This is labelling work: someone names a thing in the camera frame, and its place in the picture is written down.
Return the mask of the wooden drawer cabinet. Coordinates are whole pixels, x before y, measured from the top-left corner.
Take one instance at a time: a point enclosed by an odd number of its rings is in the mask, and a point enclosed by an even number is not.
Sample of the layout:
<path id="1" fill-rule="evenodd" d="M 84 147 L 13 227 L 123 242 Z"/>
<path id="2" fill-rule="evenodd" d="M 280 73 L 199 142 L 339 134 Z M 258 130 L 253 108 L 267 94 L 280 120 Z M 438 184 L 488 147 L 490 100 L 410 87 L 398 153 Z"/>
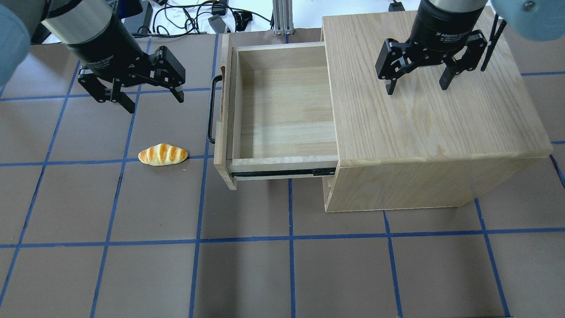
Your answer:
<path id="1" fill-rule="evenodd" d="M 460 207 L 548 157 L 553 147 L 505 37 L 486 71 L 418 68 L 389 96 L 375 70 L 386 38 L 415 11 L 323 17 L 338 163 L 327 212 Z"/>

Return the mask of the wooden drawer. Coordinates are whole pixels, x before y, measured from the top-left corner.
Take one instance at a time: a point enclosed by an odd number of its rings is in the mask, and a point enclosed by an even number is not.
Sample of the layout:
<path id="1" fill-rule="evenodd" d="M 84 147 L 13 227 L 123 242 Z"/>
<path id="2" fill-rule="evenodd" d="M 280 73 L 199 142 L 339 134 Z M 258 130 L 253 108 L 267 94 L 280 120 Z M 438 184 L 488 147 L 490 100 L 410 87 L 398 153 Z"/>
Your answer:
<path id="1" fill-rule="evenodd" d="M 250 180 L 332 176 L 338 163 L 323 42 L 235 46 L 222 35 L 218 120 L 208 140 L 228 189 Z"/>

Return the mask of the toy bread roll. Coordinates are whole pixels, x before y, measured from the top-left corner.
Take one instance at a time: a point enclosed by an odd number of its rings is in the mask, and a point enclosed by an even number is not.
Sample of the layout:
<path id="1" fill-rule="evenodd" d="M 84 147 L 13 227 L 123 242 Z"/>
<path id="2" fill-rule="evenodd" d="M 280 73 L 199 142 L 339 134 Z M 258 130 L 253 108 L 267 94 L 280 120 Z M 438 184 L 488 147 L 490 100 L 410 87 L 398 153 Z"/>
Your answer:
<path id="1" fill-rule="evenodd" d="M 141 163 L 154 167 L 178 164 L 188 157 L 189 153 L 185 149 L 164 143 L 151 146 L 138 154 Z"/>

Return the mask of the black power brick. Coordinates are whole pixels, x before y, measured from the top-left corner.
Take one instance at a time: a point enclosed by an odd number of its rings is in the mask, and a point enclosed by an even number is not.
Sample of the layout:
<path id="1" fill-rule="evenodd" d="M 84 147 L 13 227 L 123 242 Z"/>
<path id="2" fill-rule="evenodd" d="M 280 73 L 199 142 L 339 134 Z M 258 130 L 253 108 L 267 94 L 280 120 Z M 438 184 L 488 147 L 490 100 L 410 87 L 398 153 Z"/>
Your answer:
<path id="1" fill-rule="evenodd" d="M 134 36 L 146 36 L 150 33 L 150 21 L 153 16 L 153 6 L 149 1 L 142 0 L 143 10 L 134 16 L 123 18 L 123 24 Z"/>

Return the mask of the aluminium frame post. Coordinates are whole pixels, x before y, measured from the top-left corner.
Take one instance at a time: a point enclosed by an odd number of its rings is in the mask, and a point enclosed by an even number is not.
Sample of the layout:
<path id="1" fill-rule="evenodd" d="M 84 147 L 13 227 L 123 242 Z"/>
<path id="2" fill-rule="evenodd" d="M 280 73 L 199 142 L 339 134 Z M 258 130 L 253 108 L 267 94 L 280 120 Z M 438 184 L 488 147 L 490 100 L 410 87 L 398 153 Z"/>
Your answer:
<path id="1" fill-rule="evenodd" d="M 272 29 L 274 35 L 295 34 L 292 0 L 273 0 Z"/>

